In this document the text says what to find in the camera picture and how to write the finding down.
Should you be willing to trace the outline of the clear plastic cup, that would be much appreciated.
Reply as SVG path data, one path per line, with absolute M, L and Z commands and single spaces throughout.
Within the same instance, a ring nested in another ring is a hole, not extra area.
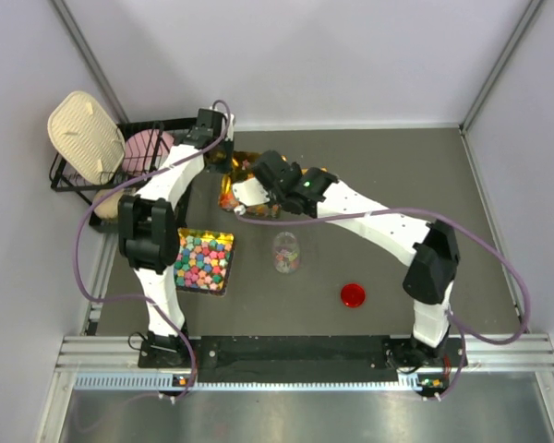
M 290 232 L 277 233 L 272 242 L 273 266 L 282 274 L 291 274 L 300 266 L 300 244 Z

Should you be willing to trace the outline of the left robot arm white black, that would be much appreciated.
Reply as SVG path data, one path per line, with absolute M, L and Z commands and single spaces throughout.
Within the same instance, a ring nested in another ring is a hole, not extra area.
M 186 319 L 176 295 L 180 241 L 176 208 L 194 178 L 208 168 L 224 171 L 234 148 L 234 116 L 216 105 L 202 108 L 183 140 L 168 149 L 156 174 L 136 194 L 118 202 L 119 250 L 141 285 L 149 326 L 138 366 L 186 367 L 195 362 Z

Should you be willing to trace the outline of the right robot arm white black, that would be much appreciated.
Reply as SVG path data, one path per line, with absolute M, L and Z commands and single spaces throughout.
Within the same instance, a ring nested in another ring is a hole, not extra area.
M 252 175 L 233 186 L 247 207 L 270 203 L 313 221 L 343 227 L 383 248 L 407 267 L 403 289 L 414 301 L 412 347 L 415 358 L 438 358 L 449 334 L 446 311 L 460 261 L 453 228 L 444 221 L 424 221 L 390 213 L 320 168 L 302 170 L 276 151 L 264 152 Z

